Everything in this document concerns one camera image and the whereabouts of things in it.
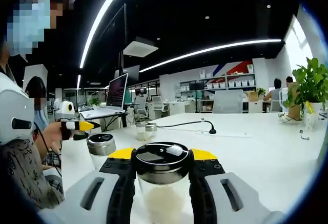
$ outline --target black ceiling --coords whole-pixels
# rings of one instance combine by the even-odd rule
[[[89,82],[100,82],[103,87],[113,77],[118,52],[110,43],[103,47],[94,40],[84,68],[79,68],[89,31],[104,1],[76,0],[74,10],[64,12],[57,19],[57,29],[48,30],[45,42],[27,56],[28,64],[42,63],[47,67],[48,90],[75,88],[79,74],[81,87],[93,87]],[[124,57],[124,67],[141,65],[141,69],[208,47],[250,39],[283,39],[292,14],[298,10],[297,0],[115,0],[94,39],[100,37],[124,3],[128,8],[129,35],[152,40],[159,48],[144,58]],[[146,71],[139,79],[144,82],[166,73],[255,57],[275,58],[281,47],[282,44],[263,44],[205,53]],[[19,61],[21,65],[14,66],[18,82],[26,65],[15,59],[16,63]]]

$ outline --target face mask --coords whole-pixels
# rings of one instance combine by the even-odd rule
[[[44,30],[50,28],[50,0],[26,0],[7,23],[7,43],[10,56],[31,54],[32,48],[45,39]]]

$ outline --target small plant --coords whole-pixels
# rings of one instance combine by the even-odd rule
[[[304,103],[323,103],[328,100],[328,70],[324,64],[319,66],[317,58],[306,58],[307,68],[298,65],[300,68],[293,70],[293,75],[296,78],[298,85],[290,87],[288,90],[288,99],[283,102],[283,105],[290,108],[294,105],[301,105],[301,110],[304,108]],[[293,91],[296,89],[296,97],[293,97]]]
[[[265,89],[264,88],[258,88],[257,93],[258,93],[258,96],[265,95]]]
[[[100,105],[100,100],[99,98],[95,97],[95,98],[92,98],[89,100],[89,105],[92,106],[92,105],[96,105],[96,106],[99,106]]]

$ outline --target person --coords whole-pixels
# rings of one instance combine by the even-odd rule
[[[264,98],[263,101],[271,99],[271,111],[282,112],[282,107],[279,104],[279,91],[281,90],[281,80],[274,80],[274,90],[271,90]]]
[[[6,33],[0,34],[0,73],[13,82],[15,79],[8,66],[9,57],[30,54],[36,46],[38,36],[32,33],[39,34],[40,30],[56,28],[56,17],[61,16],[63,10],[72,8],[75,0],[19,0],[20,3],[22,1],[24,2],[19,5],[19,9],[30,9],[31,17],[25,16],[25,13],[17,15],[14,12],[14,16],[18,18],[14,23],[7,19]],[[54,208],[64,200],[63,194],[46,181],[42,171],[42,160],[48,153],[47,147],[50,148],[55,141],[62,138],[61,123],[49,124],[44,128],[42,135],[34,142],[31,135],[30,139],[14,139],[0,146],[0,158],[4,161],[2,166],[6,168],[7,174],[13,179],[19,191],[37,210]]]
[[[26,85],[25,92],[27,95],[29,95],[30,98],[34,99],[34,122],[36,125],[33,125],[33,141],[35,141],[39,136],[39,129],[41,132],[47,127],[48,121],[46,119],[44,108],[46,106],[46,86],[43,82],[43,80],[38,77],[34,76],[30,79],[28,84]],[[53,144],[51,147],[52,150],[50,150],[44,160],[42,168],[43,170],[49,169],[49,168],[61,168],[60,163],[60,149],[57,144]],[[58,187],[59,191],[62,190],[62,185],[59,182],[53,182]]]
[[[288,87],[289,83],[293,83],[293,82],[294,82],[294,81],[293,81],[293,78],[290,77],[290,76],[288,76],[288,77],[286,78],[286,87]]]

